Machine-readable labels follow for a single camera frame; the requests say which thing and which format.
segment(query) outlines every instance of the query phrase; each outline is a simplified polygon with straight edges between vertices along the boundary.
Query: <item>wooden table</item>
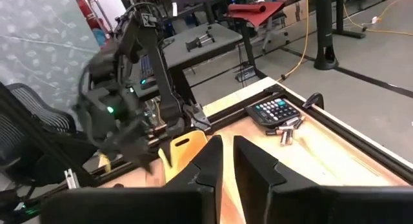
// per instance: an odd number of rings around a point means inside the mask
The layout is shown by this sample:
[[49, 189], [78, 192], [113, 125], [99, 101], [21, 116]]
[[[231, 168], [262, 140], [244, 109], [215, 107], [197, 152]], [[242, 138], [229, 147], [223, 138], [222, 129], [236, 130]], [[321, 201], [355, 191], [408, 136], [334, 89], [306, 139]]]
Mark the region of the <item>wooden table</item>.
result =
[[[269, 77], [264, 78], [205, 106], [204, 113], [207, 116], [211, 116], [276, 83], [276, 81]], [[293, 91], [286, 89], [291, 94], [304, 100]], [[328, 112], [318, 107], [315, 108], [375, 147], [380, 148], [408, 167], [413, 168], [413, 164], [354, 130]], [[245, 222], [234, 175], [232, 141], [235, 135], [246, 137], [275, 158], [278, 158], [286, 166], [320, 185], [408, 185], [401, 178], [375, 162], [314, 118], [304, 112], [302, 115], [306, 116], [306, 121], [300, 126], [299, 130], [295, 131], [294, 142], [290, 146], [280, 147], [280, 137], [266, 136], [261, 127], [257, 126], [249, 117], [239, 120], [215, 133], [221, 135], [224, 142], [224, 185], [221, 223], [236, 224]], [[126, 187], [158, 187], [164, 185], [165, 175], [162, 161], [157, 159], [152, 162], [152, 166], [155, 170], [153, 175], [147, 174], [143, 169], [138, 168], [103, 185], [103, 187], [113, 187], [116, 183], [122, 183]]]

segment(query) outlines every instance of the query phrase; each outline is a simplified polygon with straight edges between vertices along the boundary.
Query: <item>patterned curtain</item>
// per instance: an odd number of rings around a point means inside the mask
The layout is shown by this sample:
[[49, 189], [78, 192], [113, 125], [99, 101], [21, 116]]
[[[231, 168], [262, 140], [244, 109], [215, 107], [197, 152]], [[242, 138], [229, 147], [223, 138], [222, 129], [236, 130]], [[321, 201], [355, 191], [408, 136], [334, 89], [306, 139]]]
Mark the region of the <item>patterned curtain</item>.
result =
[[0, 0], [0, 26], [0, 81], [29, 85], [68, 111], [99, 50], [76, 0]]

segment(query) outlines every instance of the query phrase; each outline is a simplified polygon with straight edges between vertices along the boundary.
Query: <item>calculator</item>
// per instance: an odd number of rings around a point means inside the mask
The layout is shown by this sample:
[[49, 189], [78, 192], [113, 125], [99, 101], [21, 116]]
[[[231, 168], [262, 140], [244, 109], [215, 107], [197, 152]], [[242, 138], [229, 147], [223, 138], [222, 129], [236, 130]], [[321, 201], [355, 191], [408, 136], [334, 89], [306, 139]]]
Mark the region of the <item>calculator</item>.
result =
[[276, 128], [294, 117], [299, 117], [297, 109], [281, 98], [269, 98], [251, 107], [246, 107], [247, 114], [258, 124], [267, 128]]

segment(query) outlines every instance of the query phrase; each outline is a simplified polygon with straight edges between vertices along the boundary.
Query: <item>yellow object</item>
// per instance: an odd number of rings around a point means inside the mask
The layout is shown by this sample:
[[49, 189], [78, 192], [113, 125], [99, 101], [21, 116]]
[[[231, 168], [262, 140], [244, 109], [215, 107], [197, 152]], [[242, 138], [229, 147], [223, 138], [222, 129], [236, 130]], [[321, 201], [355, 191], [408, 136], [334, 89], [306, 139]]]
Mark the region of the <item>yellow object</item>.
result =
[[169, 165], [163, 150], [159, 149], [158, 154], [163, 162], [166, 182], [168, 183], [178, 175], [207, 143], [205, 133], [200, 130], [189, 132], [172, 140], [169, 146], [172, 166]]
[[[306, 2], [307, 2], [307, 21], [306, 21], [306, 30], [305, 30], [305, 45], [304, 45], [304, 51], [303, 51], [303, 55], [301, 56], [301, 59], [299, 59], [299, 61], [298, 61], [298, 63], [297, 63], [297, 65], [293, 68], [293, 69], [291, 69], [289, 72], [287, 72], [286, 74], [285, 74], [285, 79], [291, 74], [291, 73], [293, 73], [295, 70], [297, 70], [297, 68], [299, 68], [299, 66], [302, 64], [302, 62], [303, 62], [303, 59], [304, 59], [304, 57], [305, 57], [305, 53], [307, 52], [307, 43], [308, 43], [308, 34], [309, 34], [309, 27], [310, 27], [310, 14], [309, 14], [309, 9], [308, 9], [308, 7], [309, 7], [309, 5], [308, 5], [308, 0], [306, 0]], [[283, 78], [279, 78], [279, 79], [277, 79], [277, 82], [280, 82], [280, 81], [282, 81], [283, 80]]]
[[[388, 4], [386, 6], [386, 8], [382, 11], [382, 13], [377, 17], [378, 23], [382, 22], [383, 20], [383, 16], [385, 15], [385, 13], [387, 12], [387, 10], [395, 5], [396, 3], [398, 3], [399, 1], [406, 1], [406, 0], [395, 0], [393, 2], [391, 2], [390, 4]], [[343, 5], [343, 9], [344, 9], [344, 13], [346, 14], [347, 19], [354, 25], [357, 26], [359, 28], [364, 28], [364, 26], [359, 25], [355, 22], [353, 22], [353, 20], [351, 20], [350, 16], [348, 16], [347, 13], [347, 9], [346, 6]], [[401, 35], [407, 35], [407, 36], [413, 36], [413, 33], [409, 33], [409, 32], [399, 32], [399, 31], [393, 31], [393, 30], [371, 30], [371, 29], [366, 29], [367, 32], [374, 32], [374, 33], [388, 33], [388, 34], [401, 34]]]
[[101, 152], [98, 152], [98, 155], [99, 161], [105, 164], [105, 172], [110, 172], [112, 170], [112, 167], [110, 166], [110, 160], [108, 159], [108, 157]]

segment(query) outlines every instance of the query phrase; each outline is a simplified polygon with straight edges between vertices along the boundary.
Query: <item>green led light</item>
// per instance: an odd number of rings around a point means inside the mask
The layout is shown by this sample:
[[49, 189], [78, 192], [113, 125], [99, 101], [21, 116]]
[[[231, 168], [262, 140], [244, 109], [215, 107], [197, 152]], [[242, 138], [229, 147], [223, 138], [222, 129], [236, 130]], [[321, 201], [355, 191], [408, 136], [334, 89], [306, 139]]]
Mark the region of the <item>green led light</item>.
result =
[[110, 113], [113, 113], [115, 111], [112, 107], [107, 107], [107, 109]]

